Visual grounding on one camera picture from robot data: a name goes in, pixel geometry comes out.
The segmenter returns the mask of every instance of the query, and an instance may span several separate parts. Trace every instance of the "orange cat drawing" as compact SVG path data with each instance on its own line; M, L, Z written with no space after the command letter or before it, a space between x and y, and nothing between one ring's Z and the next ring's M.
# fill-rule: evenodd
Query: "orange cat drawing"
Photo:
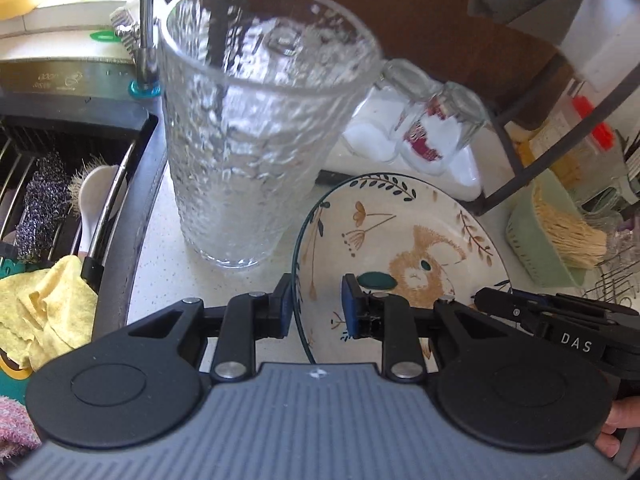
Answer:
M389 263L389 274L398 281L393 293L404 296L411 306L433 308L433 302L442 295L455 294L444 268L430 253L437 244L446 244L458 254L459 261L466 260L464 251L456 244L431 229L416 225L414 248L399 253Z

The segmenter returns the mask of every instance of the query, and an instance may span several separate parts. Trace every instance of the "white speckled countertop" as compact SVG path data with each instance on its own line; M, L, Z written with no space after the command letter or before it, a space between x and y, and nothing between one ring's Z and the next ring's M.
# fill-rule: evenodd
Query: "white speckled countertop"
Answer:
M499 141L492 136L495 134L489 132L474 142L474 154L485 189L488 187L489 191L509 177L505 174L508 163L497 160L494 142ZM325 186L314 187L305 203L298 208L299 218L293 219L292 227L268 261L247 270L221 269L203 260L185 243L180 231L173 184L166 168L140 255L128 322L190 296L202 298L206 306L220 306L236 294L252 290L271 292L281 275L290 272L293 247L306 214L328 189ZM509 210L509 204L505 202L479 220L498 249L513 286L533 292L537 287L504 238ZM209 366L213 350L214 345L209 344L202 368ZM256 361L257 364L264 361L306 362L293 320L287 338L257 342Z

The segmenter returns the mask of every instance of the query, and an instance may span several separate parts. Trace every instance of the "pink towel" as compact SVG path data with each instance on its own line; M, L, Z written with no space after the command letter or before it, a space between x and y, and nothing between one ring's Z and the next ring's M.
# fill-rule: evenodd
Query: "pink towel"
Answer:
M0 463L40 444L27 409L17 400L0 396Z

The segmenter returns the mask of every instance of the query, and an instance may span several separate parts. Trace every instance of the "ceramic plate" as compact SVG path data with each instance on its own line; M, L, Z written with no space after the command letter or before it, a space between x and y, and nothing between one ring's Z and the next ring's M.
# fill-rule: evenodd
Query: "ceramic plate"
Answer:
M348 272L366 292L386 290L423 308L444 294L471 305L480 288L509 286L470 213L436 187L393 173L364 174L327 193L305 220L292 266L300 335L316 361L380 364L381 343L347 333L340 280Z

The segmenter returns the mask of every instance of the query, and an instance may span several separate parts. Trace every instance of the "glass cup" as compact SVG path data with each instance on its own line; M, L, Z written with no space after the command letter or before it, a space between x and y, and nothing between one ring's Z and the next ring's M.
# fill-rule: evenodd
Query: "glass cup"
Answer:
M397 155L396 139L441 88L441 83L410 61L387 61L342 134L343 143L353 155L392 161Z
M220 266L256 264L380 74L380 46L331 0L173 0L159 60L182 233Z
M488 120L475 93L447 82L399 139L398 152L414 170L440 175Z

